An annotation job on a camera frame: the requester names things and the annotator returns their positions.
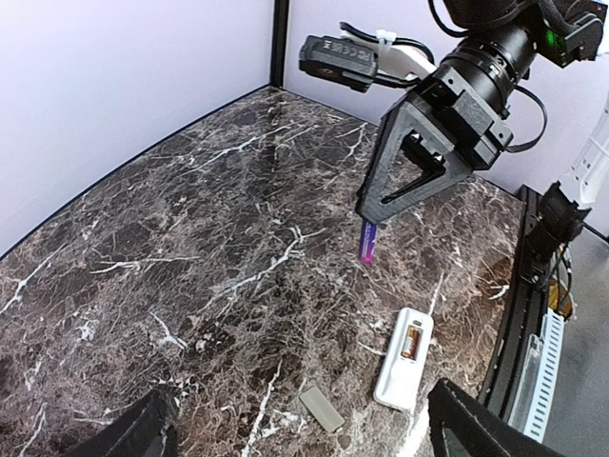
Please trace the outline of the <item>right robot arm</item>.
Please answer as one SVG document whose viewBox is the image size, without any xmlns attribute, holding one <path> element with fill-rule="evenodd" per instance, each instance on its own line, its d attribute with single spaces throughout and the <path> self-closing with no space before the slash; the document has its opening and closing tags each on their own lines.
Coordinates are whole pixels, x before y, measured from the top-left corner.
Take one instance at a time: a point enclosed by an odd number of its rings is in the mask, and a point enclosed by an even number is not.
<svg viewBox="0 0 609 457">
<path fill-rule="evenodd" d="M 606 7 L 583 1 L 449 1 L 460 43 L 383 116 L 357 211 L 380 222 L 489 170 L 516 145 L 507 102 L 536 56 L 563 69 L 594 60 Z"/>
</svg>

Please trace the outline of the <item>grey battery cover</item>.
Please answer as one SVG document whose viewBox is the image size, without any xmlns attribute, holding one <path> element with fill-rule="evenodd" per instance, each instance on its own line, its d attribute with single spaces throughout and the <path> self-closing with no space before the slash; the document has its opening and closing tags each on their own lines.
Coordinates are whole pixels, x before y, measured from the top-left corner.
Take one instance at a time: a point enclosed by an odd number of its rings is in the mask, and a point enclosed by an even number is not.
<svg viewBox="0 0 609 457">
<path fill-rule="evenodd" d="M 335 432 L 344 425 L 344 417 L 318 387 L 309 388 L 299 395 L 299 399 L 326 432 Z"/>
</svg>

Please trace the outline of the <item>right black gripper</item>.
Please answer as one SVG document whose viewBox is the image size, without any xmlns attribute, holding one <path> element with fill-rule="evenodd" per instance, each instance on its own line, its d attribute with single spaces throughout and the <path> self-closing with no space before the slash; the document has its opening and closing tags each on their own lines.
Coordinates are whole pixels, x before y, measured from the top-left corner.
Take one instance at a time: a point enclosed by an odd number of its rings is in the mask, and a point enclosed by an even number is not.
<svg viewBox="0 0 609 457">
<path fill-rule="evenodd" d="M 488 70 L 445 61 L 415 92 L 383 117 L 358 191 L 356 211 L 372 224 L 490 169 L 514 137 Z"/>
</svg>

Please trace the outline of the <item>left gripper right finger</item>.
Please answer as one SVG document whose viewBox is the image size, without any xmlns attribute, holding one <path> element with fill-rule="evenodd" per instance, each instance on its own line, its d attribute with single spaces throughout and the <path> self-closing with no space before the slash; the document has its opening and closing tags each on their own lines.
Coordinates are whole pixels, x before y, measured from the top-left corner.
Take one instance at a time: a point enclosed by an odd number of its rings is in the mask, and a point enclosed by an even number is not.
<svg viewBox="0 0 609 457">
<path fill-rule="evenodd" d="M 428 414 L 436 456 L 558 455 L 508 426 L 447 378 L 429 392 Z"/>
</svg>

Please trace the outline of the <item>white remote control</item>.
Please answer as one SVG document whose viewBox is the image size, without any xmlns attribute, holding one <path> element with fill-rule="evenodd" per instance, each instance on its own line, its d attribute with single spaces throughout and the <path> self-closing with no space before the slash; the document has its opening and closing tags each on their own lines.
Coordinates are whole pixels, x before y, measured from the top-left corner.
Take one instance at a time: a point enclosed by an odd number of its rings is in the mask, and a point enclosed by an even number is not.
<svg viewBox="0 0 609 457">
<path fill-rule="evenodd" d="M 405 331 L 414 323 L 422 328 L 422 339 L 417 359 L 411 361 L 403 359 L 400 351 Z M 434 321 L 429 314 L 413 308 L 400 310 L 373 391 L 376 402 L 397 410 L 410 410 L 415 407 L 433 327 Z"/>
</svg>

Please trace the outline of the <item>blue battery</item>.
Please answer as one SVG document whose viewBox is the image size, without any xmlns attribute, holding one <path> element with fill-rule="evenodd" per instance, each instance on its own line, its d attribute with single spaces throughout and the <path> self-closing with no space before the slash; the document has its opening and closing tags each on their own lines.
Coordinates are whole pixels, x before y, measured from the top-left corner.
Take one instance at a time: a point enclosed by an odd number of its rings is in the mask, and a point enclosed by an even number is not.
<svg viewBox="0 0 609 457">
<path fill-rule="evenodd" d="M 377 231 L 377 225 L 363 219 L 358 250 L 358 259 L 360 262 L 372 262 L 376 246 Z"/>
</svg>

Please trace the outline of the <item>orange battery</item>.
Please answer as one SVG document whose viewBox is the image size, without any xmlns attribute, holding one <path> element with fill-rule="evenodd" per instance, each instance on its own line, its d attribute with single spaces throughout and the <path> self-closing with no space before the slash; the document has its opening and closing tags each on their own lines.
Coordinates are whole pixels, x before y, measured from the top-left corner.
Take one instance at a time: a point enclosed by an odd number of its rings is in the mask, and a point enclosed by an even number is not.
<svg viewBox="0 0 609 457">
<path fill-rule="evenodd" d="M 422 339 L 422 328 L 414 323 L 409 325 L 405 331 L 400 356 L 403 359 L 415 361 L 417 359 L 417 353 Z"/>
</svg>

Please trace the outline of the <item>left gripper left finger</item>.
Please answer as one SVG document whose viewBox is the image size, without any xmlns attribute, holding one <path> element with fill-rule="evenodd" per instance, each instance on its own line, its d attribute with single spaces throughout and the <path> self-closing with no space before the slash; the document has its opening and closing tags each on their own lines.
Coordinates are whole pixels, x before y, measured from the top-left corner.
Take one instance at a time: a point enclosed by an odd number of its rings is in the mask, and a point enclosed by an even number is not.
<svg viewBox="0 0 609 457">
<path fill-rule="evenodd" d="M 154 388 L 67 456 L 176 456 L 176 408 L 167 388 Z"/>
</svg>

